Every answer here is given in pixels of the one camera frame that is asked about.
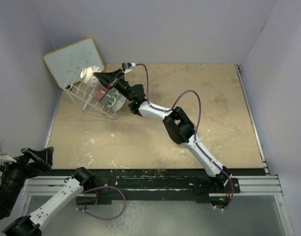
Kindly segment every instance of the wire rack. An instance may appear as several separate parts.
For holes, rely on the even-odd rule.
[[[106,105],[102,105],[100,102],[93,99],[91,93],[93,89],[83,84],[83,81],[79,81],[80,74],[83,68],[76,67],[68,80],[66,81],[63,91],[73,100],[73,102],[86,113],[90,113],[97,116],[116,119],[119,111],[113,112]]]

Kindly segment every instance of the white wall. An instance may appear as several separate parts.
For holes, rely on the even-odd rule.
[[[0,139],[10,156],[45,145],[59,88],[42,55],[53,49],[30,0],[0,0]]]
[[[242,64],[242,79],[271,174],[301,236],[301,0],[279,0]]]
[[[276,0],[33,0],[56,47],[94,37],[106,63],[241,63]]]

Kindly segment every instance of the purple cable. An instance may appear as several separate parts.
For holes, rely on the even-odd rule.
[[[83,212],[83,213],[85,213],[85,214],[87,214],[87,215],[90,215],[90,216],[92,216],[92,217],[94,217],[94,218],[96,218],[96,219],[99,219],[99,220],[114,220],[114,219],[117,219],[117,218],[119,218],[119,217],[123,214],[123,212],[124,212],[124,210],[125,210],[125,207],[126,207],[126,199],[125,199],[125,196],[124,196],[124,194],[123,194],[118,188],[115,188],[115,187],[113,187],[113,186],[101,186],[101,187],[93,188],[93,189],[90,189],[90,190],[86,190],[86,191],[84,191],[84,192],[82,192],[82,193],[88,193],[88,192],[91,192],[91,191],[94,191],[94,190],[98,190],[98,189],[103,189],[103,188],[111,188],[111,189],[117,190],[117,191],[121,194],[121,196],[123,197],[123,200],[124,200],[124,206],[123,206],[122,211],[121,211],[118,215],[116,215],[116,216],[114,216],[114,217],[110,217],[110,218],[100,217],[100,216],[94,215],[94,214],[92,214],[92,213],[86,211],[85,209],[79,207],[79,204],[76,203],[77,209],[80,210],[81,212]]]
[[[195,141],[195,145],[198,147],[198,149],[211,161],[211,158],[203,151],[203,149],[201,149],[201,147],[198,145],[198,142],[196,140],[196,136],[197,136],[199,125],[200,125],[200,121],[201,121],[201,115],[202,115],[202,106],[201,106],[201,99],[200,99],[199,94],[196,91],[194,91],[192,89],[189,89],[189,90],[184,91],[182,94],[180,94],[180,96],[175,100],[175,102],[173,103],[173,105],[172,105],[172,107],[170,109],[163,110],[163,109],[154,107],[154,106],[152,106],[150,104],[150,101],[149,101],[149,74],[148,74],[147,68],[142,63],[136,64],[136,65],[142,65],[144,67],[144,69],[145,69],[145,72],[146,72],[146,81],[147,81],[147,103],[153,109],[161,111],[161,112],[169,112],[169,111],[172,111],[175,108],[175,106],[179,102],[180,98],[183,95],[185,95],[186,93],[192,92],[192,93],[194,93],[196,95],[196,97],[198,98],[198,101],[199,101],[199,118],[198,118],[198,122],[197,122],[197,125],[195,127],[195,131],[194,131],[194,141]],[[230,188],[232,189],[232,193],[231,193],[231,197],[230,197],[229,203],[225,207],[223,207],[223,208],[216,207],[217,209],[220,209],[220,210],[227,209],[229,207],[229,205],[232,203],[233,198],[234,198],[234,185],[233,185],[233,182],[232,182],[231,178],[229,177],[229,175],[219,165],[217,165],[217,163],[215,163],[214,161],[212,161],[212,163],[227,177],[227,179],[229,180]]]

